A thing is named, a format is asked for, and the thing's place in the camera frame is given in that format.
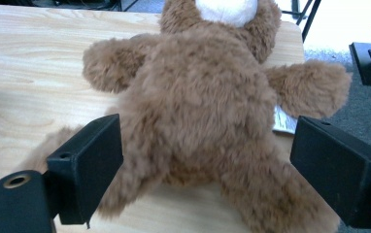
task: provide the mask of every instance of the brown fur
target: brown fur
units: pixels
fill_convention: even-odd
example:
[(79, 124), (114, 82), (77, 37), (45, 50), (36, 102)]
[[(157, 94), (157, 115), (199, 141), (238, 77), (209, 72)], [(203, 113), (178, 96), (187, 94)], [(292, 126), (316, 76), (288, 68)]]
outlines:
[[(279, 18), (274, 2), (259, 0), (255, 19), (234, 28), (202, 20), (192, 0), (167, 0), (161, 35), (103, 41), (84, 53), (92, 86), (119, 92), (107, 114), (120, 114), (124, 163), (101, 214), (118, 215), (162, 182), (218, 182), (252, 232), (336, 230), (337, 215), (281, 159), (273, 114), (279, 103), (294, 116), (332, 115), (351, 79), (317, 61), (263, 70)], [(49, 137), (24, 166), (40, 167), (58, 146), (52, 140), (73, 133)]]

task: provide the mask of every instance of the light wood tabletop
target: light wood tabletop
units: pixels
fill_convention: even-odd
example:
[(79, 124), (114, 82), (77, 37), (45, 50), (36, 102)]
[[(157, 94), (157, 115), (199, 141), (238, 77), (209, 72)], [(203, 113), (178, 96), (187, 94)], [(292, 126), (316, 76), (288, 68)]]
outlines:
[[(103, 116), (118, 98), (90, 88), (82, 57), (95, 41), (158, 33), (159, 15), (0, 6), (0, 179), (46, 136)], [(303, 62), (300, 29), (283, 22), (266, 66)], [(85, 232), (62, 226), (58, 232)], [(162, 185), (89, 232), (248, 232), (215, 184)]]

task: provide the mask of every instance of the plush toy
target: plush toy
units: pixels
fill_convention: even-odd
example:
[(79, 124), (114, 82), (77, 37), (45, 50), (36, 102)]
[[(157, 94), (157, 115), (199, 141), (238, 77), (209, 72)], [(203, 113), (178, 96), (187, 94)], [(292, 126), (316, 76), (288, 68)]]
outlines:
[[(272, 128), (276, 105), (293, 117), (333, 115), (351, 77), (316, 60), (262, 67), (280, 17), (272, 0), (166, 0), (161, 34), (84, 53), (84, 77), (118, 94), (107, 114), (120, 114), (124, 163), (101, 214), (120, 214), (160, 183), (216, 182), (252, 232), (336, 231), (339, 217), (283, 159)], [(22, 167), (43, 171), (78, 130), (48, 136)]]

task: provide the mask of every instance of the teddy bear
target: teddy bear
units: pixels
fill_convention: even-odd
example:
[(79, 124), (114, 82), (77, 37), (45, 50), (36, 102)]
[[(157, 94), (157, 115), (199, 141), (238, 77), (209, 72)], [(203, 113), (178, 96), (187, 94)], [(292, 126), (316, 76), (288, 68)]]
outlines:
[[(351, 75), (317, 60), (262, 66), (280, 22), (273, 0), (166, 0), (160, 34), (84, 52), (84, 77), (118, 99), (106, 115), (119, 114), (124, 154), (101, 215), (119, 215), (161, 183), (214, 182), (252, 232), (337, 230), (339, 217), (284, 159), (274, 109), (330, 117)], [(44, 172), (46, 157), (80, 129), (50, 134), (21, 168)]]

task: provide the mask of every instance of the wooden surface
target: wooden surface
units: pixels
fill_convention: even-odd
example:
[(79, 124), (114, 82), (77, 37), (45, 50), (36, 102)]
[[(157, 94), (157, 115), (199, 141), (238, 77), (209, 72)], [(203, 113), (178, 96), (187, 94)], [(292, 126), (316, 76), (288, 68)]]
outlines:
[[(83, 51), (98, 40), (158, 33), (159, 15), (0, 6), (0, 179), (63, 125), (103, 116), (117, 101), (82, 78)], [(302, 62), (301, 32), (284, 22), (267, 66)], [(85, 232), (62, 226), (58, 232)], [(120, 217), (95, 216), (95, 232), (248, 232), (219, 188), (159, 187)]]

